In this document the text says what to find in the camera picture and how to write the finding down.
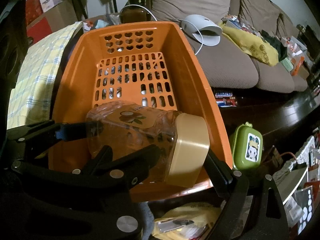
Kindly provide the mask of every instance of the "white cable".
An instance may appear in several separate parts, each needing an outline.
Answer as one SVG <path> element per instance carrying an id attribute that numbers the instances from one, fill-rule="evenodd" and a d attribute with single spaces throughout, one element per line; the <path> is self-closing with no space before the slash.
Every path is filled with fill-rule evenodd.
<path id="1" fill-rule="evenodd" d="M 129 6 L 138 6 L 138 7 L 141 7 L 141 8 L 146 9 L 146 10 L 148 11 L 148 13 L 150 13 L 151 16 L 155 19 L 155 21 L 158 21 L 157 18 L 152 14 L 152 12 L 150 12 L 150 11 L 149 11 L 147 8 L 145 8 L 144 6 L 138 5 L 138 4 L 129 4 L 129 5 L 124 6 L 124 7 L 121 9 L 120 14 L 121 14 L 121 12 L 122 12 L 122 10 L 123 10 L 124 8 L 129 7 Z"/>
<path id="2" fill-rule="evenodd" d="M 189 21 L 186 21 L 186 20 L 182 20 L 182 19 L 177 19 L 177 18 L 174 18 L 173 20 L 179 20 L 179 21 L 188 22 L 188 23 L 192 24 L 197 29 L 197 31 L 199 32 L 199 34 L 201 36 L 201 46 L 198 49 L 198 51 L 195 53 L 195 55 L 197 55 L 199 53 L 199 51 L 202 49 L 202 46 L 203 46 L 203 36 L 202 36 L 201 32 L 199 31 L 199 29 L 192 22 L 189 22 Z"/>

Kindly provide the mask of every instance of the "brown couch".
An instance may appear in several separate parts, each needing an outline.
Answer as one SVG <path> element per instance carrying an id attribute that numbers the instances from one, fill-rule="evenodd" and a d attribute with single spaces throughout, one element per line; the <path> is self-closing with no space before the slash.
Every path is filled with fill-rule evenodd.
<path id="1" fill-rule="evenodd" d="M 229 13 L 247 20 L 259 31 L 263 29 L 278 37 L 297 37 L 299 33 L 289 17 L 270 0 L 152 0 L 152 11 L 158 20 L 183 19 L 190 14 L 201 14 L 216 23 Z M 187 38 L 197 50 L 200 44 Z M 197 58 L 209 84 L 215 88 L 256 86 L 280 93 L 307 88 L 303 78 L 293 78 L 281 63 L 270 67 L 258 62 L 223 36 L 217 46 L 203 46 Z"/>

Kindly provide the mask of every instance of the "orange plastic basket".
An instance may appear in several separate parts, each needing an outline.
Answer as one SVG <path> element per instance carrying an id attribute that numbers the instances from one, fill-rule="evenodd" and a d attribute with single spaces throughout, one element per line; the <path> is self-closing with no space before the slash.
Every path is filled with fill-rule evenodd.
<path id="1" fill-rule="evenodd" d="M 83 122 L 93 107 L 126 100 L 202 116 L 211 149 L 232 167 L 228 136 L 212 90 L 179 26 L 142 22 L 90 31 L 79 39 L 63 74 L 53 119 Z M 86 139 L 60 142 L 49 151 L 49 168 L 71 172 L 91 158 Z M 195 188 L 212 184 L 204 169 Z M 164 199 L 192 192 L 165 183 L 142 183 L 134 201 Z"/>

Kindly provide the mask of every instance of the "silver screw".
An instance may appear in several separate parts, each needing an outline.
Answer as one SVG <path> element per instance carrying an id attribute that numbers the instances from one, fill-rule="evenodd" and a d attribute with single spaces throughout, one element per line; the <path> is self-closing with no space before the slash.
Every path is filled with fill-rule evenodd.
<path id="1" fill-rule="evenodd" d="M 132 184 L 132 185 L 136 185 L 137 182 L 138 182 L 138 178 L 134 178 L 134 179 L 132 180 L 131 184 Z"/>
<path id="2" fill-rule="evenodd" d="M 124 173 L 121 170 L 112 170 L 112 171 L 110 171 L 110 176 L 113 177 L 114 179 L 122 178 L 123 175 L 124 175 Z"/>
<path id="3" fill-rule="evenodd" d="M 242 173 L 241 173 L 241 171 L 236 170 L 233 172 L 233 175 L 235 175 L 236 177 L 240 177 L 242 175 Z"/>
<path id="4" fill-rule="evenodd" d="M 265 176 L 265 178 L 266 178 L 267 180 L 272 180 L 272 176 L 271 176 L 270 174 L 267 174 L 267 175 Z"/>
<path id="5" fill-rule="evenodd" d="M 17 169 L 21 165 L 21 161 L 14 161 L 12 163 L 12 168 Z"/>
<path id="6" fill-rule="evenodd" d="M 74 169 L 74 170 L 72 171 L 72 174 L 80 174 L 80 172 L 81 172 L 81 170 L 79 170 L 79 169 Z"/>
<path id="7" fill-rule="evenodd" d="M 126 233 L 131 233 L 138 228 L 138 221 L 131 216 L 122 216 L 117 220 L 117 227 Z"/>

